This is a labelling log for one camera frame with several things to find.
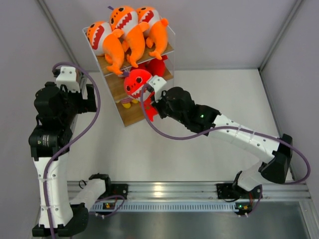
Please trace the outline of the large orange shark plush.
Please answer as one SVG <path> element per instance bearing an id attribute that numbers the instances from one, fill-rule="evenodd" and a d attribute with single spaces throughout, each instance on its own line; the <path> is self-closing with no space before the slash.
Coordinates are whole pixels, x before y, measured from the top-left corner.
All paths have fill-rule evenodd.
<path id="1" fill-rule="evenodd" d="M 142 58 L 145 51 L 144 32 L 149 29 L 147 22 L 139 22 L 138 13 L 128 5 L 112 9 L 109 17 L 112 30 L 122 30 L 122 48 L 124 52 L 130 49 L 127 61 L 132 67 L 138 67 L 138 61 Z"/>

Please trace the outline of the red shark plush front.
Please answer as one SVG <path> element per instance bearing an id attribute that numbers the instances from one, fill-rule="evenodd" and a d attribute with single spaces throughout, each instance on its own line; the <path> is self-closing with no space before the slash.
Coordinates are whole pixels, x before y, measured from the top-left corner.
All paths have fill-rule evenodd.
<path id="1" fill-rule="evenodd" d="M 146 70 L 131 70 L 128 76 L 124 79 L 125 92 L 129 97 L 141 102 L 142 88 L 152 77 L 152 74 Z M 154 93 L 150 93 L 147 90 L 144 90 L 143 92 L 143 105 L 146 115 L 151 122 L 154 121 L 154 116 L 158 114 L 157 111 L 151 106 L 152 95 L 154 95 Z"/>

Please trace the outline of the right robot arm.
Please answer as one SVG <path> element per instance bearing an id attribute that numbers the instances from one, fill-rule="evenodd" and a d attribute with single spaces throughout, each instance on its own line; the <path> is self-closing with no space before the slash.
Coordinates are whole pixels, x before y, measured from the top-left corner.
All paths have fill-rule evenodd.
<path id="1" fill-rule="evenodd" d="M 151 106 L 163 119 L 172 118 L 184 125 L 194 136 L 203 133 L 226 141 L 258 158 L 258 163 L 239 171 L 232 183 L 233 193 L 243 198 L 257 186 L 285 184 L 292 158 L 292 137 L 275 137 L 255 132 L 206 105 L 196 104 L 181 87 L 163 90 L 159 97 L 151 95 Z"/>

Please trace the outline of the red shark plush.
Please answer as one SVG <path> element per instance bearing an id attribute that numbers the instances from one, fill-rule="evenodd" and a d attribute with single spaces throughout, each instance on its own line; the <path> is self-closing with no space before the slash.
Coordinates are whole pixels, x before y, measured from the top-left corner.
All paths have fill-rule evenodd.
<path id="1" fill-rule="evenodd" d="M 162 77 L 165 73 L 165 60 L 167 60 L 167 55 L 163 55 L 162 59 L 152 59 L 151 61 L 146 63 L 146 69 L 150 72 L 153 76 L 157 75 Z"/>
<path id="2" fill-rule="evenodd" d="M 129 97 L 141 102 L 142 88 L 152 77 L 152 74 L 146 70 L 131 70 L 128 76 L 124 79 L 125 92 Z M 147 90 L 144 90 L 143 92 L 143 105 L 146 115 L 151 122 L 154 121 L 154 116 L 158 114 L 157 111 L 151 106 L 152 95 L 154 95 L 154 93 L 150 93 Z"/>
<path id="3" fill-rule="evenodd" d="M 141 63 L 141 64 L 139 64 L 137 68 L 147 71 L 147 65 L 146 65 L 146 63 Z"/>

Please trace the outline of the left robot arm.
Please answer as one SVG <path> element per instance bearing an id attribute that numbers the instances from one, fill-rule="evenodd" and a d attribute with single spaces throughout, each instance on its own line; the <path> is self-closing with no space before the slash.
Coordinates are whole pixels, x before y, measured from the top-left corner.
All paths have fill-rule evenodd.
<path id="1" fill-rule="evenodd" d="M 113 187 L 107 174 L 93 174 L 73 199 L 67 189 L 67 161 L 72 142 L 72 125 L 78 114 L 97 112 L 94 86 L 86 85 L 87 98 L 81 90 L 72 92 L 66 85 L 47 82 L 35 94 L 38 112 L 36 127 L 28 143 L 35 165 L 40 189 L 41 212 L 32 229 L 34 237 L 73 237 L 83 232 L 89 210 L 99 199 L 112 195 Z"/>

